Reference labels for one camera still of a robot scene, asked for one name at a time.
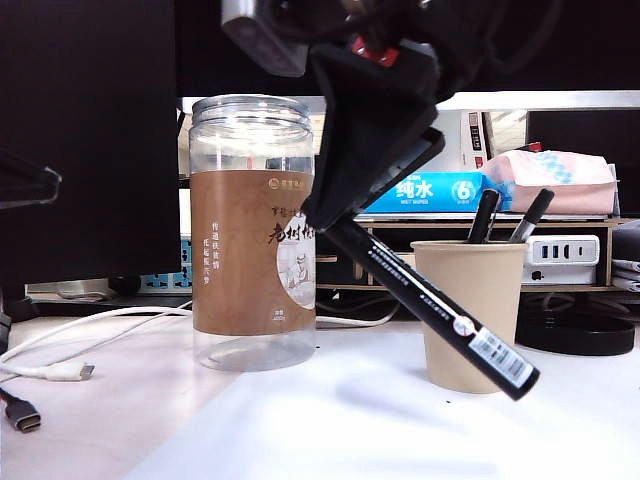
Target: white desk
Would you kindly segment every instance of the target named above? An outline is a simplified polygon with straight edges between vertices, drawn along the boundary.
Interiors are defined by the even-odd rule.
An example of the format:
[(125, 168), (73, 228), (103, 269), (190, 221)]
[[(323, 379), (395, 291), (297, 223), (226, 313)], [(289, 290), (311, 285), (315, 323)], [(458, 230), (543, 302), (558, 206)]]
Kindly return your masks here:
[[(12, 341), (58, 321), (17, 324)], [(69, 331), (21, 363), (130, 323)], [(311, 360), (243, 375), (195, 364), (191, 338), (189, 321), (162, 319), (85, 355), (87, 382), (4, 384), (43, 424), (3, 420), (2, 478), (640, 478), (638, 341), (617, 357), (521, 348), (542, 376), (513, 402), (427, 382), (417, 322), (321, 331)]]

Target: beige paper cup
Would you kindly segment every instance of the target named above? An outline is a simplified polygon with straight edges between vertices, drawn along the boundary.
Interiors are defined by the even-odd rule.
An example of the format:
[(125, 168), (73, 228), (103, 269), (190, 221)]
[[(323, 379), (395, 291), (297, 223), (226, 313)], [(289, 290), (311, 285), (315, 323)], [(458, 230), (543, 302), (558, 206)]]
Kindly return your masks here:
[[(513, 345), (516, 333), (524, 243), (412, 242), (416, 269), (489, 330)], [(499, 388), (424, 323), (427, 378), (468, 393)]]

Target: marker barcode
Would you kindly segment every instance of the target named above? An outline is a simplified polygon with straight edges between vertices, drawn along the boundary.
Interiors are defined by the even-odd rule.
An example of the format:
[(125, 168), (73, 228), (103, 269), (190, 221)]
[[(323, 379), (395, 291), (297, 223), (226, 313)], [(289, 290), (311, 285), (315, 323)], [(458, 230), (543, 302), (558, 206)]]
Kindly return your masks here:
[(533, 372), (533, 365), (484, 327), (469, 343), (469, 347), (516, 388), (520, 388)]

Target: pink tissue pack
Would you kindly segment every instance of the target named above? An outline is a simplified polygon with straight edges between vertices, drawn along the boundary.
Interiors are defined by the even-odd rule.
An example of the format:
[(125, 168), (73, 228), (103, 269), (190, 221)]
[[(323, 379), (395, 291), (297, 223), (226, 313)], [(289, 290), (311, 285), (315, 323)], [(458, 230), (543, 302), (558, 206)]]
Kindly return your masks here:
[(511, 150), (480, 171), (502, 195), (501, 211), (526, 212), (542, 187), (554, 191), (549, 214), (609, 214), (616, 180), (603, 157), (571, 152)]

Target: plastic jar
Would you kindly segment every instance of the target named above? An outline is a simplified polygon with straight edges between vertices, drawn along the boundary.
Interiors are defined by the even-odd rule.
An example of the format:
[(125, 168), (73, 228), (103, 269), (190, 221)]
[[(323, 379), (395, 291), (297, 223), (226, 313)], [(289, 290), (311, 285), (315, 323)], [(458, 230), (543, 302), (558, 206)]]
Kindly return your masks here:
[(197, 102), (189, 132), (194, 352), (257, 371), (315, 350), (314, 174), (307, 108), (265, 95)]

